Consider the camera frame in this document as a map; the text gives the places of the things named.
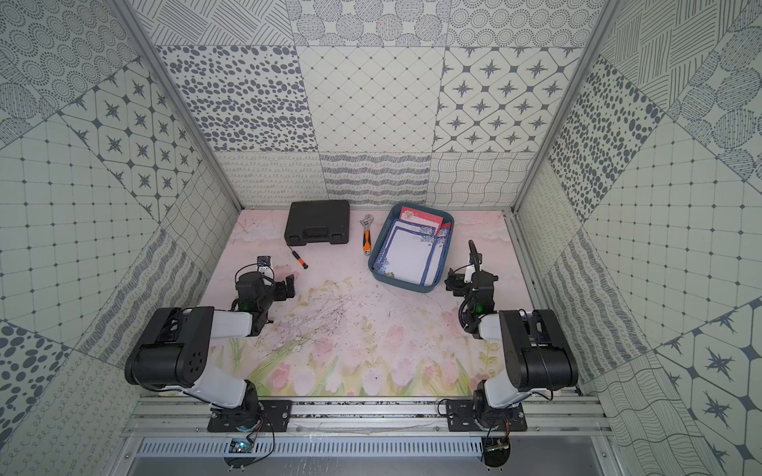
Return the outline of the blue floral stationery paper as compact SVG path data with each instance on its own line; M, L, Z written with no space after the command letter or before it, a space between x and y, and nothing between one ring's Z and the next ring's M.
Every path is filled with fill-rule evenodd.
M429 226L393 220L371 271L409 285L434 285L446 261L450 224L444 224L438 234L434 231Z

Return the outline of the teal plastic storage box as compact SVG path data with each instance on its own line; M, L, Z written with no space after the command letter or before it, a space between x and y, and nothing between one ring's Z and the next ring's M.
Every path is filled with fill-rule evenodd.
M442 279L454 216L412 202L389 211L368 258L378 281L417 293L432 291Z

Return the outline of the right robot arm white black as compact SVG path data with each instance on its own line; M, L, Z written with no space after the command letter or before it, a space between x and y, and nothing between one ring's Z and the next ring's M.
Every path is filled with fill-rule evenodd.
M456 314L462 330L477 340L500 343L504 361L502 372L477 384L468 415L486 430L508 428L520 422L527 399L551 401L555 392L577 385L579 368L555 311L498 311L498 277L482 268L473 241L468 248L468 265L448 272L446 289L464 300Z

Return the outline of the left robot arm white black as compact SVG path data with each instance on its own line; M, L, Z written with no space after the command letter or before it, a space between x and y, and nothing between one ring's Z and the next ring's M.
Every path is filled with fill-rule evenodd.
M236 279L231 309L161 307L125 363L125 379L151 392L179 391L210 405L208 431L285 432L293 403L262 401L253 383L210 361L214 339L256 337L270 322L269 309L296 295L295 277L280 282L259 269Z

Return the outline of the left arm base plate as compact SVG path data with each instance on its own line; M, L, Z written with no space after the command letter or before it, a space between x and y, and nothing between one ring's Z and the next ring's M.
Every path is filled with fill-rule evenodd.
M288 429L293 402L290 400L264 400L254 410L222 409L212 407L208 432L285 432Z

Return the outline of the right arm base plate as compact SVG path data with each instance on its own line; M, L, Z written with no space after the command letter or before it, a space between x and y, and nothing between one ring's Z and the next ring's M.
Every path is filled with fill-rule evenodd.
M494 409L466 399L442 399L438 413L446 418L450 432L525 432L528 425L521 406L510 409Z

